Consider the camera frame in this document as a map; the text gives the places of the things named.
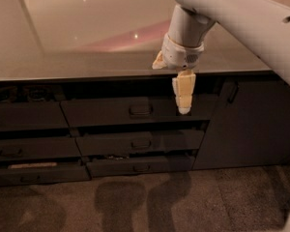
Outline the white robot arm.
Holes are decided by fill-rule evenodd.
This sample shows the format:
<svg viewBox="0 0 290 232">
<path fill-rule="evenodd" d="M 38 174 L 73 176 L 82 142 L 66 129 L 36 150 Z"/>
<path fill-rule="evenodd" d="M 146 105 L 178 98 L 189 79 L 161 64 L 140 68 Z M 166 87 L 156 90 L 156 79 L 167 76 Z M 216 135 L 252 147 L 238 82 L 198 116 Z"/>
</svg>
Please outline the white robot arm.
<svg viewBox="0 0 290 232">
<path fill-rule="evenodd" d="M 155 69 L 178 72 L 172 79 L 181 114 L 190 112 L 193 69 L 204 38 L 217 23 L 290 85 L 290 8 L 272 0 L 175 0 Z"/>
</svg>

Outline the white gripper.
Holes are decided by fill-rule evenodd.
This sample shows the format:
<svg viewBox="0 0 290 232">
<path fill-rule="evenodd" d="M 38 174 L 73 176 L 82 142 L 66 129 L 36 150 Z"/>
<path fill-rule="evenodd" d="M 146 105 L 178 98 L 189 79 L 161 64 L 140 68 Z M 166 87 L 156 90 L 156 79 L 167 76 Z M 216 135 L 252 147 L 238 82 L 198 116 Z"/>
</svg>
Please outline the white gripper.
<svg viewBox="0 0 290 232">
<path fill-rule="evenodd" d="M 168 69 L 193 69 L 196 67 L 200 55 L 204 51 L 204 43 L 198 47 L 182 46 L 173 42 L 168 35 L 164 36 L 161 51 L 152 64 L 153 70 Z M 178 111 L 182 115 L 190 112 L 192 94 L 195 86 L 196 75 L 193 70 L 178 72 L 172 79 L 172 87 Z"/>
</svg>

